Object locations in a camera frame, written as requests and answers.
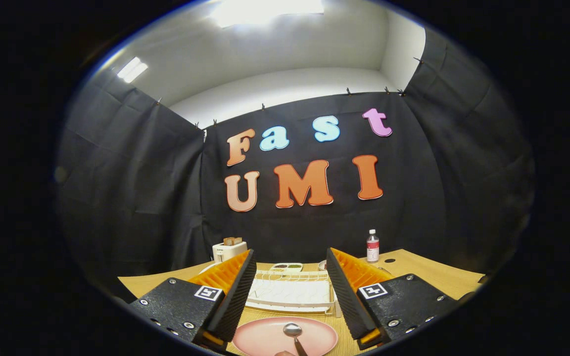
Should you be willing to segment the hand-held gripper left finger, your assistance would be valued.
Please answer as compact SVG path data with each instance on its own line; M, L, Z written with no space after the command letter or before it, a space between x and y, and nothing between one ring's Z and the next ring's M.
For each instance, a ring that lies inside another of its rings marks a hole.
M164 333L224 352L233 340L256 275L255 252L245 252L188 281L169 277L129 306Z

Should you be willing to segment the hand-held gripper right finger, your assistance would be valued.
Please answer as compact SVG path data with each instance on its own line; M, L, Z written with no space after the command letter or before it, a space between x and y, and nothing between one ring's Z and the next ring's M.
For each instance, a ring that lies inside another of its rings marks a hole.
M335 248L327 250L326 268L360 350L403 340L459 306L414 273L392 276Z

